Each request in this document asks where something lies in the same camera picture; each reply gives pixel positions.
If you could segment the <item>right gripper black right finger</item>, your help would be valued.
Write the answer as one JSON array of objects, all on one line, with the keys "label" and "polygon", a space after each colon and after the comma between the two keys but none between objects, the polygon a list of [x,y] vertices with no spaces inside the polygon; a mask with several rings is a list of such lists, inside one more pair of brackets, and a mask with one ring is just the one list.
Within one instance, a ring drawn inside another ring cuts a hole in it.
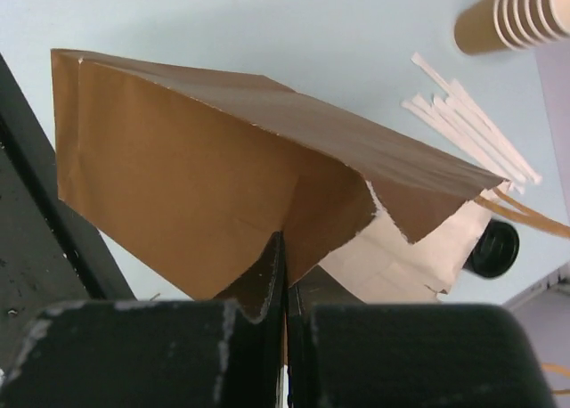
[{"label": "right gripper black right finger", "polygon": [[482,304],[316,304],[288,294],[293,407],[551,407],[523,328]]}]

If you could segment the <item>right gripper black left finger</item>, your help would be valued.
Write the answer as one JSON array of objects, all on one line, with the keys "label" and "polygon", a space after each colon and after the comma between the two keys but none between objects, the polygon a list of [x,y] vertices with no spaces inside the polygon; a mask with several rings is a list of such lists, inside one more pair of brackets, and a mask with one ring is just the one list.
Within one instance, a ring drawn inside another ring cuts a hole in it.
[{"label": "right gripper black left finger", "polygon": [[285,253],[208,301],[74,301],[30,324],[1,387],[4,407],[277,407]]}]

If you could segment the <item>brown paper takeout bag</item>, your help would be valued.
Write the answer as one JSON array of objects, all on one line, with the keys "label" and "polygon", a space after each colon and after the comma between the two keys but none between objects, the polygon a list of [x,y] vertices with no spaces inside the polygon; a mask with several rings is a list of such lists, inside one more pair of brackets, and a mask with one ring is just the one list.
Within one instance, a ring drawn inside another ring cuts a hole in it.
[{"label": "brown paper takeout bag", "polygon": [[58,196],[187,295],[280,233],[309,305],[440,304],[492,219],[567,236],[509,182],[270,78],[51,52]]}]

